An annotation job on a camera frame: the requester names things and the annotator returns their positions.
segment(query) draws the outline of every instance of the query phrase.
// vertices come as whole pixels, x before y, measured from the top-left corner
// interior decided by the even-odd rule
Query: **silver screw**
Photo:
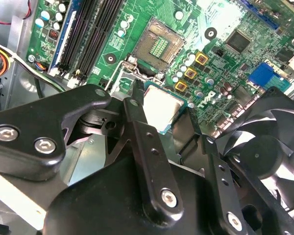
[[[208,140],[209,143],[214,143],[213,139],[210,138],[209,136],[207,136],[207,140]]]
[[[131,103],[132,105],[136,106],[136,107],[138,106],[137,101],[134,100],[134,99],[131,99],[131,100],[130,100],[130,103]]]
[[[19,136],[19,132],[12,127],[0,127],[0,141],[13,141]]]
[[[96,94],[99,95],[99,96],[102,96],[102,97],[104,97],[106,95],[105,92],[100,90],[100,89],[96,90]]]
[[[238,163],[240,163],[240,162],[241,162],[241,160],[239,159],[239,157],[238,157],[238,156],[234,155],[234,156],[233,156],[233,158],[234,158],[234,160],[235,160],[235,161],[237,161]]]
[[[161,198],[168,207],[171,207],[171,208],[176,207],[177,199],[176,199],[176,196],[173,194],[173,192],[167,189],[163,190],[161,192]]]
[[[55,143],[49,139],[40,139],[35,142],[35,149],[43,154],[50,154],[55,151]]]
[[[240,220],[235,214],[233,214],[232,212],[228,212],[227,219],[230,222],[230,224],[233,226],[233,228],[235,228],[237,231],[240,232],[243,230],[242,223],[240,222]]]
[[[29,55],[27,59],[30,63],[34,63],[36,60],[35,56],[33,56],[33,55]]]

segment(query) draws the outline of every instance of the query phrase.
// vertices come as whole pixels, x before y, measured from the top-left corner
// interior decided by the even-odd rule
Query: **red wire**
[[[26,20],[32,14],[30,0],[28,0],[27,5],[28,5],[28,12],[27,12],[26,16],[23,18],[23,20]],[[2,25],[11,25],[11,23],[6,23],[6,22],[2,22],[2,21],[0,21],[0,24],[2,24]]]

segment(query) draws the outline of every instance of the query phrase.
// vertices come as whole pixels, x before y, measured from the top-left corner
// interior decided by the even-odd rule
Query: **orange wire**
[[[4,57],[2,55],[0,55],[0,57],[3,62],[3,67],[2,67],[2,70],[0,71],[0,76],[1,76],[2,74],[4,74],[6,72],[7,64],[6,64]]]

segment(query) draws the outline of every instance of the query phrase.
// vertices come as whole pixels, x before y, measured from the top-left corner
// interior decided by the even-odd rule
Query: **yellow wire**
[[[10,66],[11,66],[10,57],[6,53],[4,53],[2,50],[0,50],[0,54],[2,56],[4,56],[6,58],[6,60],[8,61],[8,68],[7,68],[7,70],[8,70],[10,68]]]

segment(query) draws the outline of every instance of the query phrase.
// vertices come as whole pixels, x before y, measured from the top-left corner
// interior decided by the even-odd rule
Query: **capacitor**
[[[178,70],[178,71],[176,72],[176,76],[179,77],[179,78],[183,77],[183,73],[182,73],[182,71],[181,71],[181,70]]]
[[[63,21],[63,15],[60,13],[60,12],[57,12],[55,14],[55,20],[58,21],[58,22],[62,22]]]
[[[219,91],[223,96],[227,96],[229,94],[225,87],[220,87]]]
[[[192,100],[187,101],[187,106],[191,109],[193,109],[195,107],[195,104]]]
[[[49,21],[51,18],[51,14],[48,11],[42,11],[40,16],[44,21]]]
[[[215,83],[214,79],[212,79],[211,77],[206,77],[205,82],[210,86],[213,86]]]
[[[43,28],[45,26],[45,22],[42,19],[40,19],[40,18],[38,18],[38,19],[35,20],[35,24],[39,28]]]
[[[187,67],[185,65],[181,65],[180,66],[180,69],[181,69],[182,72],[186,72]]]
[[[60,3],[58,6],[59,12],[65,13],[67,11],[68,2]]]
[[[121,28],[128,29],[129,28],[129,22],[121,21],[120,26],[121,26]]]
[[[204,93],[201,92],[201,90],[196,90],[195,91],[195,95],[197,96],[197,98],[201,99],[204,97]]]
[[[178,77],[176,75],[172,76],[172,82],[177,83]]]
[[[60,31],[60,29],[61,29],[61,25],[58,23],[58,22],[55,22],[55,23],[53,23],[53,28],[55,29],[55,30],[57,30],[57,31]]]
[[[181,19],[183,19],[183,17],[184,17],[184,14],[183,14],[182,11],[177,11],[177,12],[175,13],[175,18],[176,18],[178,21],[180,21]]]
[[[125,35],[126,35],[126,31],[125,31],[124,29],[120,29],[120,30],[118,31],[118,36],[119,36],[120,38],[124,37]]]
[[[184,64],[185,64],[185,66],[187,66],[187,67],[191,66],[192,63],[193,63],[193,61],[191,61],[191,60],[189,60],[189,59],[184,60]]]
[[[127,22],[129,22],[129,23],[132,23],[133,20],[134,20],[134,16],[133,15],[127,15],[126,18],[127,18]]]
[[[189,54],[188,54],[188,59],[193,63],[193,62],[195,61],[195,59],[196,59],[195,54],[193,54],[193,53],[189,53]]]
[[[233,87],[231,86],[231,84],[229,82],[224,82],[223,85],[228,92],[233,90]]]

